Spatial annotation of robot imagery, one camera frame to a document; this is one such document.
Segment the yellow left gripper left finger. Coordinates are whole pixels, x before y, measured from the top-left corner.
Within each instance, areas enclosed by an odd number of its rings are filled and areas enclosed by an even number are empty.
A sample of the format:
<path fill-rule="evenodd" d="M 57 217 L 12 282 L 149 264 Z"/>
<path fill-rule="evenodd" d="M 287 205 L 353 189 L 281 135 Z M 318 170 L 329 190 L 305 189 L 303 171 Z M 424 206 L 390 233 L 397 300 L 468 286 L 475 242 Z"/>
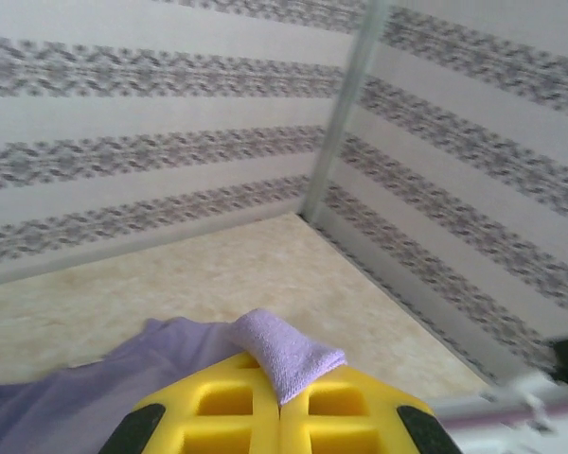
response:
<path fill-rule="evenodd" d="M 268 376 L 234 355 L 141 399 L 104 444 L 106 453 L 278 451 L 279 407 Z"/>

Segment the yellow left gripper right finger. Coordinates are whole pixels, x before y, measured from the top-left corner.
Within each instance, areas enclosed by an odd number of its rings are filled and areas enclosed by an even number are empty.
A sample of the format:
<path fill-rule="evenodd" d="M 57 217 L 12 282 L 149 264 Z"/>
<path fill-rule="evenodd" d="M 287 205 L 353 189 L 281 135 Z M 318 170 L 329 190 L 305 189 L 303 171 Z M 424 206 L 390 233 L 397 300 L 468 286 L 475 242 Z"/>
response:
<path fill-rule="evenodd" d="M 281 407 L 279 451 L 458 454 L 460 448 L 424 401 L 340 366 Z"/>

